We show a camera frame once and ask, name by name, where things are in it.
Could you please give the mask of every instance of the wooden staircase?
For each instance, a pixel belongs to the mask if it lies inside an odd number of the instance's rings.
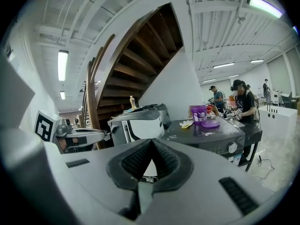
[[[111,40],[99,50],[88,68],[82,117],[86,117],[84,112],[88,110],[91,126],[96,129],[109,129],[107,121],[131,107],[131,95],[138,104],[139,98],[182,47],[171,5],[159,7],[136,21],[126,33],[112,55],[105,81],[101,81],[93,97],[95,73]]]

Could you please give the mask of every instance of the black t-shirt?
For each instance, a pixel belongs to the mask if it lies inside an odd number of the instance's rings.
[[[263,91],[266,92],[267,91],[267,84],[264,83],[262,88],[263,88]]]
[[[247,95],[246,93],[247,91],[245,91],[243,95],[237,96],[236,98],[236,105],[243,113],[249,111],[251,107],[255,107],[255,99],[252,92],[249,91]],[[243,117],[240,122],[249,123],[253,121],[253,118],[254,116],[252,114],[250,116]]]

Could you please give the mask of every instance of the purple plate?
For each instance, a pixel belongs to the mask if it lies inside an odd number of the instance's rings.
[[[214,120],[208,120],[208,121],[205,121],[205,122],[201,123],[201,125],[204,128],[211,129],[211,128],[217,128],[217,127],[219,127],[220,126],[220,122],[214,121]]]

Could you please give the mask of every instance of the black countertop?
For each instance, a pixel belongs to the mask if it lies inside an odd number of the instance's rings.
[[[206,129],[202,126],[193,124],[192,126],[182,129],[179,125],[182,121],[174,121],[166,130],[162,139],[174,141],[177,143],[209,143],[211,141],[222,141],[229,137],[240,136],[240,131],[245,133],[245,146],[257,143],[261,140],[262,130],[258,123],[243,124],[236,120],[227,121],[219,116],[208,117],[207,120],[216,120],[220,126],[214,129]]]
[[[261,140],[263,131],[261,130],[258,121],[253,121],[252,123],[241,123],[237,120],[230,120],[228,122],[245,133],[245,146],[258,143]]]

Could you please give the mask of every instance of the chair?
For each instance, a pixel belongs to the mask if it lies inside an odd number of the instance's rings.
[[[292,98],[292,93],[290,93],[290,95],[288,97],[281,95],[281,98],[282,98],[284,107],[297,109],[297,106],[296,106],[297,100]]]
[[[289,101],[290,101],[290,108],[292,108],[291,105],[293,104],[294,105],[293,108],[297,109],[297,100],[292,98],[292,93],[290,93],[290,95],[289,95]]]
[[[290,108],[291,107],[290,96],[285,97],[285,96],[281,95],[281,98],[282,98],[282,102],[283,102],[284,107]]]

